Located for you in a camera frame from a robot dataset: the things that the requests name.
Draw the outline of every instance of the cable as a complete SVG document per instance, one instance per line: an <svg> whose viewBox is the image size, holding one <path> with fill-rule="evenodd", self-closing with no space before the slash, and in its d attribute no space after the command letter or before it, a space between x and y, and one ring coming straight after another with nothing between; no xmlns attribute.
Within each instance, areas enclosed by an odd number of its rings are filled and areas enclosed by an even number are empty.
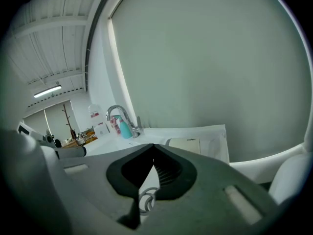
<svg viewBox="0 0 313 235"><path fill-rule="evenodd" d="M145 189L140 195L139 195L139 202L141 200L141 198L143 196L149 196L148 199L146 200L145 202L145 210L143 209L140 209L139 208L139 212L140 212L140 215L142 216L147 216L148 215L148 212L152 210L152 200L156 201L156 196L155 196L155 192L158 190L159 188L156 188L156 187L150 187L150 188L147 188ZM150 190L156 190L154 193L148 193L148 191Z"/></svg>

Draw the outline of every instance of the sink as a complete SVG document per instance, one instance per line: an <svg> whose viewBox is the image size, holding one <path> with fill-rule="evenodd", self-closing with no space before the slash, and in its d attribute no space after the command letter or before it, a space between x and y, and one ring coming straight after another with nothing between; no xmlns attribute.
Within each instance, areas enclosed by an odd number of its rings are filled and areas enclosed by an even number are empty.
<svg viewBox="0 0 313 235"><path fill-rule="evenodd" d="M111 132L86 144L86 156L114 152L145 143L165 145L171 138L200 138L200 146L202 150L205 146L209 147L209 141L217 138L219 135L222 135L224 138L221 139L221 144L219 141L219 151L221 154L218 156L218 159L228 164L229 156L224 125L197 128L147 128L135 139L124 139L121 136L117 136L116 133Z"/></svg>

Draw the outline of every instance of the white device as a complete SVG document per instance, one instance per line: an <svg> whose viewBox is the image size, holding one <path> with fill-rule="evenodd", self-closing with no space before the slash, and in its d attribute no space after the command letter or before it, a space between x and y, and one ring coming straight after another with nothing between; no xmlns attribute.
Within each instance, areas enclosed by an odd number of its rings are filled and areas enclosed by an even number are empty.
<svg viewBox="0 0 313 235"><path fill-rule="evenodd" d="M51 135L43 136L22 122L19 123L17 131L18 131L18 133L20 133L22 135L27 135L27 136L33 137L35 140L38 141L38 143L40 145L49 146L51 148L56 147Z"/></svg>

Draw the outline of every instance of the ceiling beam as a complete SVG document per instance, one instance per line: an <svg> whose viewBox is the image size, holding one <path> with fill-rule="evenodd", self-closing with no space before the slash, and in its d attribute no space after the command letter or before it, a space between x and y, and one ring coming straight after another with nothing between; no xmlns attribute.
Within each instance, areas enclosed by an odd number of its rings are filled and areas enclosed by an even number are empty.
<svg viewBox="0 0 313 235"><path fill-rule="evenodd" d="M45 77L42 77L41 80L35 80L33 82L28 83L27 88L28 89L38 89L40 87L46 87L45 84L47 83L53 83L58 81L59 79L66 78L66 77L74 77L74 76L81 76L83 75L81 69L78 70L65 70L62 72L58 72L55 74L47 75Z"/></svg>
<svg viewBox="0 0 313 235"><path fill-rule="evenodd" d="M24 118L41 111L42 109L46 109L48 107L51 107L55 104L59 104L68 100L71 100L73 95L75 94L81 94L84 93L84 89L74 90L68 93L63 93L58 96L51 97L49 99L46 99L40 103L33 104L32 106L29 106L24 114Z"/></svg>
<svg viewBox="0 0 313 235"><path fill-rule="evenodd" d="M16 28L13 30L13 36L11 36L11 38L20 38L40 30L60 26L85 26L87 24L87 19L88 17L85 16L62 16L41 19Z"/></svg>

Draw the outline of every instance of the coat rack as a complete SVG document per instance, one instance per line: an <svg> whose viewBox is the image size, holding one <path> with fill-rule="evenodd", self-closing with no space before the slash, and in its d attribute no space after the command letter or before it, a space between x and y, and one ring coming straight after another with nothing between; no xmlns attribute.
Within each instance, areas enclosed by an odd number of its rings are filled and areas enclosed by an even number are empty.
<svg viewBox="0 0 313 235"><path fill-rule="evenodd" d="M63 104L63 107L64 107L64 110L62 110L62 111L65 112L65 115L66 115L66 117L67 117L67 122L68 122L66 125L69 126L69 128L70 128L70 134L71 134L72 138L75 140L77 146L79 146L79 143L78 143L78 141L76 140L76 137L75 137L75 135L74 135L74 130L72 129L72 127L71 127L71 125L70 125L70 123L69 123L69 120L68 120L68 119L69 119L70 116L67 116L67 110L66 110L66 108L65 108L65 104Z"/></svg>

